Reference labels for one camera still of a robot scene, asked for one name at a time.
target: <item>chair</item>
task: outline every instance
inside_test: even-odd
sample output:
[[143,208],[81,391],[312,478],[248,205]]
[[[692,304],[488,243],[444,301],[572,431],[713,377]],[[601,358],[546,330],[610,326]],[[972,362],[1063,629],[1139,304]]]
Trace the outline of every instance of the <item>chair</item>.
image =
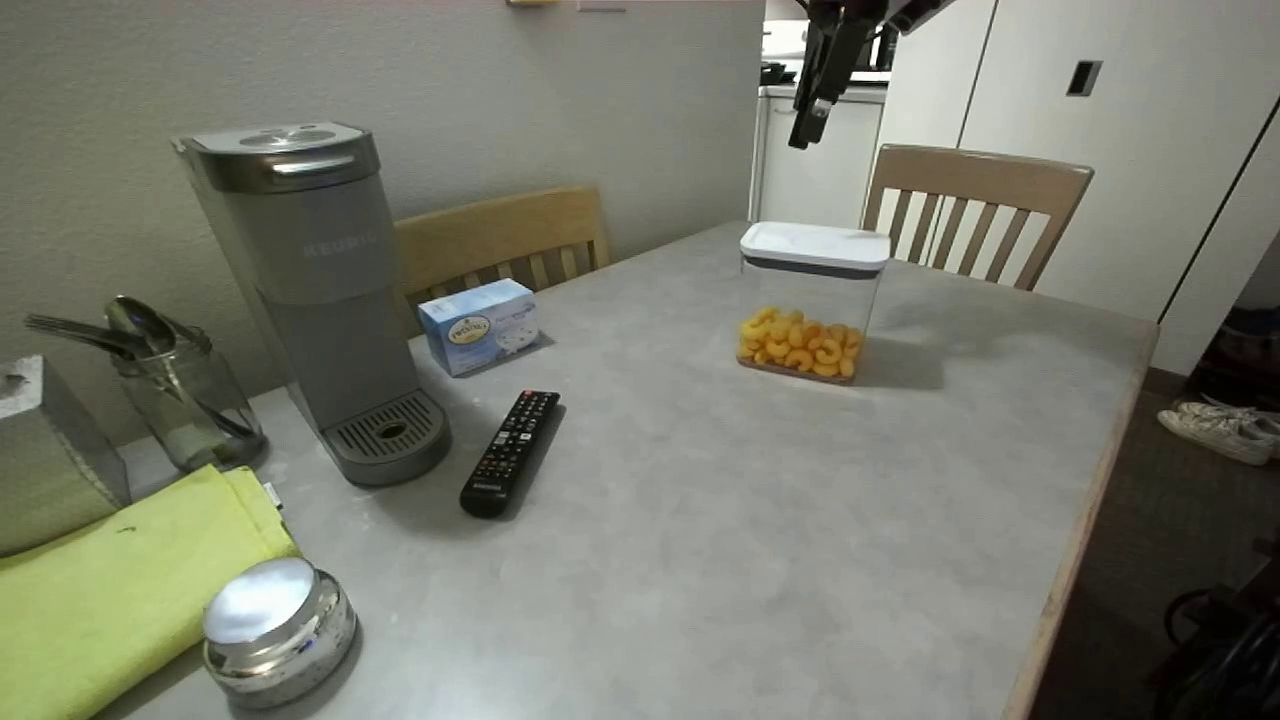
[[409,304],[500,277],[540,291],[610,266],[601,192],[590,186],[409,216],[397,243]]
[[879,230],[883,201],[895,198],[893,256],[1030,291],[1088,181],[1086,166],[883,146],[866,230]]

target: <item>green towel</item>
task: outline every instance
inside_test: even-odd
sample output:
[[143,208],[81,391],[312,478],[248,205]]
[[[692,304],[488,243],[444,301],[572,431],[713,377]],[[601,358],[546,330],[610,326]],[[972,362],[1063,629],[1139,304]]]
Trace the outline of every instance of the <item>green towel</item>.
[[0,717],[91,717],[200,642],[204,604],[291,558],[248,469],[200,469],[116,515],[0,562]]

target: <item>table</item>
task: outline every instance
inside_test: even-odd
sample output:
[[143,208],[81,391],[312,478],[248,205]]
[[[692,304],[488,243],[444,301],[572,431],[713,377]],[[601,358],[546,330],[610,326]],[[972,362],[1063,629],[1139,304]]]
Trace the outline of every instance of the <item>table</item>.
[[[365,620],[283,717],[1030,711],[1154,326],[893,266],[851,389],[767,377],[737,320],[833,280],[743,271],[741,232],[540,291],[550,345],[468,379],[413,340],[456,431],[423,480],[352,487],[290,391],[258,398],[259,478]],[[569,414],[519,515],[473,521],[456,493],[519,389]],[[190,658],[116,711],[228,705]]]

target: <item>coffee maker lid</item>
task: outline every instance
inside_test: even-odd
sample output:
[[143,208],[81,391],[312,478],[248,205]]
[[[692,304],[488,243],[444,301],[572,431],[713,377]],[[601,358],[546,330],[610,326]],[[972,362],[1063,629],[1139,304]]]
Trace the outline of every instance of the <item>coffee maker lid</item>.
[[222,192],[276,198],[375,175],[371,136],[352,123],[211,130],[177,142]]
[[204,158],[279,158],[312,147],[359,146],[369,134],[352,123],[259,123],[259,130],[211,130],[186,136]]

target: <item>container lid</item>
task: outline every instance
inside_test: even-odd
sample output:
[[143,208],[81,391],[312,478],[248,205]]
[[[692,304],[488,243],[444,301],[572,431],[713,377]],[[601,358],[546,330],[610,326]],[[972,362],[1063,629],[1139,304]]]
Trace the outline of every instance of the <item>container lid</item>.
[[317,567],[308,562],[269,562],[215,594],[204,614],[211,645],[251,645],[283,629],[312,597]]
[[893,242],[867,230],[759,221],[743,232],[741,254],[764,270],[867,280],[890,266]]

